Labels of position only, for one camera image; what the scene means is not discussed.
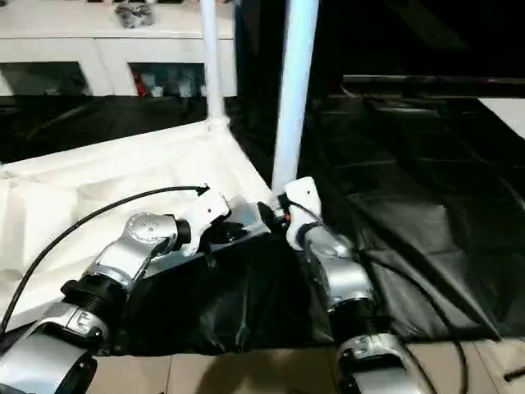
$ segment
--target white countertop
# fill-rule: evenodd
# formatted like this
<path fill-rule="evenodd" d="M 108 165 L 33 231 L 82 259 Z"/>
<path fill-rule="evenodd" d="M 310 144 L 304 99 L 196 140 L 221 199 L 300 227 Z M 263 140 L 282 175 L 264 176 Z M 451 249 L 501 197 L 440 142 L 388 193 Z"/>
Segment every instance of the white countertop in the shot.
<path fill-rule="evenodd" d="M 0 39 L 30 38 L 164 38 L 203 37 L 198 3 L 155 4 L 155 23 L 124 29 L 116 5 L 82 0 L 10 0 L 0 8 Z M 217 4 L 219 39 L 234 38 L 233 2 Z"/>
<path fill-rule="evenodd" d="M 480 101 L 516 134 L 525 138 L 525 99 L 482 98 Z"/>

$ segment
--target white fabric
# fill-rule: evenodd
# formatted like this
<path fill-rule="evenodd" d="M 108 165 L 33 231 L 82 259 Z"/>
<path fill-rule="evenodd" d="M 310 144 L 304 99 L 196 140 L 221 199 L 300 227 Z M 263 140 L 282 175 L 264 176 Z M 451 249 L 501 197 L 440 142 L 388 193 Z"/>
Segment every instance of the white fabric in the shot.
<path fill-rule="evenodd" d="M 198 122 L 2 166 L 0 315 L 36 255 L 78 219 L 140 192 L 207 184 L 228 200 L 268 202 L 270 190 L 224 126 Z M 31 278 L 9 328 L 38 317 L 114 241 L 137 212 L 184 212 L 196 194 L 171 192 L 122 205 L 73 231 Z"/>

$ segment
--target black cable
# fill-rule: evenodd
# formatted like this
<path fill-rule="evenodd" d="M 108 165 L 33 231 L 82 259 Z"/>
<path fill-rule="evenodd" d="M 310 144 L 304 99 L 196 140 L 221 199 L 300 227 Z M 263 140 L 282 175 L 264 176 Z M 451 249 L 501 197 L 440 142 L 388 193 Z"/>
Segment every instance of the black cable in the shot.
<path fill-rule="evenodd" d="M 18 303 L 18 300 L 20 299 L 22 295 L 22 291 L 25 289 L 25 286 L 27 285 L 27 282 L 31 278 L 31 275 L 33 275 L 34 270 L 39 266 L 39 264 L 46 257 L 46 255 L 48 255 L 48 253 L 51 250 L 53 250 L 53 248 L 57 246 L 58 243 L 60 243 L 64 238 L 69 236 L 74 230 L 76 230 L 83 224 L 89 222 L 91 219 L 96 218 L 98 215 L 101 215 L 102 213 L 105 213 L 113 208 L 129 203 L 130 201 L 134 201 L 136 199 L 142 199 L 143 197 L 148 197 L 150 195 L 158 195 L 160 193 L 167 193 L 168 191 L 184 191 L 184 190 L 193 190 L 193 191 L 196 191 L 199 195 L 201 195 L 202 193 L 206 192 L 208 189 L 209 188 L 207 186 L 171 186 L 171 187 L 164 187 L 161 189 L 149 190 L 149 191 L 145 191 L 144 193 L 139 193 L 137 195 L 126 197 L 125 199 L 120 199 L 116 201 L 115 203 L 106 205 L 105 207 L 102 207 L 90 213 L 85 218 L 81 218 L 78 222 L 73 224 L 71 227 L 65 230 L 62 234 L 60 234 L 57 238 L 51 241 L 51 243 L 48 246 L 46 246 L 45 249 L 42 250 L 42 252 L 40 252 L 40 254 L 33 261 L 33 263 L 31 263 L 27 271 L 25 271 L 23 278 L 21 279 L 20 283 L 18 284 L 18 287 L 15 290 L 15 294 L 11 298 L 11 302 L 9 303 L 9 306 L 7 306 L 6 313 L 3 315 L 2 325 L 0 325 L 0 338 L 2 338 L 4 334 L 6 333 L 7 325 L 9 324 L 9 320 L 11 319 L 11 316 L 13 315 L 16 304 Z"/>
<path fill-rule="evenodd" d="M 512 381 L 521 378 L 523 375 L 525 375 L 525 367 L 520 367 L 512 372 L 507 372 L 506 374 L 504 374 L 503 379 L 507 383 L 511 383 Z"/>
<path fill-rule="evenodd" d="M 304 207 L 303 205 L 301 204 L 298 204 L 298 203 L 295 203 L 294 201 L 289 201 L 289 204 L 290 205 L 294 205 L 296 206 L 297 208 L 299 209 L 302 209 L 305 213 L 307 213 L 309 216 L 312 217 L 312 219 L 314 219 L 316 222 L 319 222 L 319 224 L 321 226 L 323 226 L 323 228 L 328 231 L 328 233 L 335 237 L 336 239 L 340 239 L 340 237 L 338 237 L 322 220 L 320 217 L 318 217 L 315 213 L 313 213 L 311 210 L 309 210 L 308 208 Z M 449 318 L 447 318 L 445 312 L 443 311 L 443 309 L 434 301 L 434 298 L 432 297 L 432 295 L 427 291 L 425 290 L 425 288 L 423 286 L 421 286 L 415 279 L 413 279 L 412 277 L 410 277 L 407 273 L 404 273 L 403 271 L 401 271 L 400 269 L 398 268 L 395 268 L 395 267 L 392 267 L 390 266 L 389 264 L 385 264 L 383 263 L 382 261 L 378 261 L 376 259 L 372 259 L 371 262 L 373 264 L 375 264 L 376 266 L 379 266 L 379 267 L 382 267 L 384 269 L 387 269 L 388 271 L 391 271 L 392 273 L 395 273 L 396 275 L 398 275 L 399 277 L 402 277 L 405 281 L 411 283 L 413 286 L 415 286 L 418 291 L 420 292 L 420 294 L 428 301 L 428 303 L 431 305 L 431 307 L 434 309 L 434 311 L 436 312 L 436 315 L 437 317 L 441 320 L 441 322 L 443 323 L 443 325 L 445 326 L 446 330 L 448 331 L 450 337 L 452 338 L 452 343 L 454 345 L 454 347 L 456 348 L 457 352 L 458 352 L 458 358 L 459 358 L 459 363 L 461 364 L 461 386 L 459 388 L 459 393 L 460 394 L 467 394 L 468 393 L 468 361 L 467 361 L 467 355 L 465 354 L 465 350 L 464 348 L 461 346 L 461 342 L 459 341 L 459 335 L 457 335 L 457 329 L 456 327 L 452 324 L 452 322 L 449 320 Z M 409 351 L 409 353 L 412 355 L 412 357 L 414 359 L 416 359 L 416 356 L 414 354 L 412 354 L 412 352 Z M 427 383 L 430 383 L 429 384 L 429 387 L 431 387 L 431 389 L 433 391 L 435 391 L 436 389 L 433 387 L 433 385 L 431 384 L 431 380 L 430 378 L 428 377 L 428 375 L 424 372 L 424 368 L 419 364 L 419 362 L 415 363 L 416 366 L 418 367 L 418 369 L 420 370 L 420 372 L 422 372 L 422 375 L 423 377 L 425 378 L 425 381 Z"/>

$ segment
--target cabinet shelf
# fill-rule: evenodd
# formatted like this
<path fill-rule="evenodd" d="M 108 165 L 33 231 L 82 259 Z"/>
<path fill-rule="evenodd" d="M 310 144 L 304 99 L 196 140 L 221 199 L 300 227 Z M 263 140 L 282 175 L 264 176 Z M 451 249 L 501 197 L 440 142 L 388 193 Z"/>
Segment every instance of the cabinet shelf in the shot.
<path fill-rule="evenodd" d="M 79 0 L 11 0 L 0 8 L 0 39 L 141 38 L 201 39 L 199 4 L 155 4 L 155 23 L 124 29 L 115 5 Z M 234 38 L 233 3 L 217 4 L 219 39 Z"/>

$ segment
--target metal object on shelf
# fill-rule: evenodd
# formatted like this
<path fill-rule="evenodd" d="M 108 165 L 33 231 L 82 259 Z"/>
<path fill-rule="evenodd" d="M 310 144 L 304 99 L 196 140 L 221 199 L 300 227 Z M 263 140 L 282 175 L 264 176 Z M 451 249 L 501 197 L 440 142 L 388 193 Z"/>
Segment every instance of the metal object on shelf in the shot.
<path fill-rule="evenodd" d="M 127 29 L 153 24 L 153 8 L 149 4 L 123 2 L 116 6 L 115 13 L 122 27 Z"/>

